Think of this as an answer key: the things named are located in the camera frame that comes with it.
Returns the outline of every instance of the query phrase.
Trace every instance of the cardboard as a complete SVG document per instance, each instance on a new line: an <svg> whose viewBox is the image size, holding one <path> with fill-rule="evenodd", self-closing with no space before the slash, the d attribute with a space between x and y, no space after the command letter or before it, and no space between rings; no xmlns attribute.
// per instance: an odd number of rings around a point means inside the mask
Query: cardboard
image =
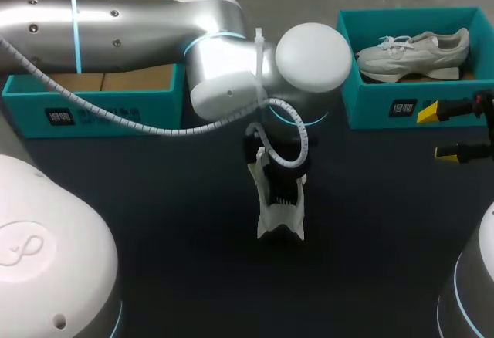
<svg viewBox="0 0 494 338"><path fill-rule="evenodd" d="M70 92L100 91L103 84L103 74L50 74L51 79L68 89Z"/></svg>
<svg viewBox="0 0 494 338"><path fill-rule="evenodd" d="M173 65L153 66L125 73L108 73L102 91L169 90L173 79Z"/></svg>

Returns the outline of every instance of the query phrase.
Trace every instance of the shoe sole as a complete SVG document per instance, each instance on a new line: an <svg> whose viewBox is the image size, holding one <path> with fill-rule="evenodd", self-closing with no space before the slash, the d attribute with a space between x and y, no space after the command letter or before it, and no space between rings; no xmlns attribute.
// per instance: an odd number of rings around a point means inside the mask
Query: shoe sole
<svg viewBox="0 0 494 338"><path fill-rule="evenodd" d="M364 72L363 70L361 70L360 72L371 79L384 83L396 83L403 77L407 76L408 74L416 73L416 72L406 72L401 74L375 74L375 73ZM434 78L434 79L444 79L450 81L460 79L460 69L458 67L434 69L428 72L418 72L418 73L423 76L427 76L429 78Z"/></svg>

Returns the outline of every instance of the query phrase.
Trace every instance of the white dome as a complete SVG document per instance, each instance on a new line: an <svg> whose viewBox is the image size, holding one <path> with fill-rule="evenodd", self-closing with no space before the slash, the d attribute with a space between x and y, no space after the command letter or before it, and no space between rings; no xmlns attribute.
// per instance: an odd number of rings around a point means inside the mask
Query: white dome
<svg viewBox="0 0 494 338"><path fill-rule="evenodd" d="M352 52L345 38L320 23L290 29L276 48L276 65L293 86L324 93L340 86L350 74Z"/></svg>

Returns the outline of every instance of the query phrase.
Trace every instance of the black handle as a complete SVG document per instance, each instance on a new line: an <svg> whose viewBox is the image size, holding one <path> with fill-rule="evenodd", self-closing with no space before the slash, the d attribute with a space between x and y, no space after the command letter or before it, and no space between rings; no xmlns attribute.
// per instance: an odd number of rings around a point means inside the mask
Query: black handle
<svg viewBox="0 0 494 338"><path fill-rule="evenodd" d="M473 102L471 99L438 100L436 115L442 122L449 120L450 117L465 116L473 112Z"/></svg>

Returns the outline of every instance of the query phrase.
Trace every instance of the shoelace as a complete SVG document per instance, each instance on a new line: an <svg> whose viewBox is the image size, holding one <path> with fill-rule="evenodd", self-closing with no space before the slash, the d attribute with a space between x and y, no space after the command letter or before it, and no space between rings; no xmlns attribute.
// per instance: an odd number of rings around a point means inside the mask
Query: shoelace
<svg viewBox="0 0 494 338"><path fill-rule="evenodd" d="M404 51L405 48L407 49L413 49L414 46L409 42L411 40L411 37L408 35L401 35L399 37L390 37L389 35L385 37L381 37L380 39L383 39L383 43L380 45L377 45L380 49L387 50L389 55L391 54L396 54L397 48L400 49L400 51Z"/></svg>

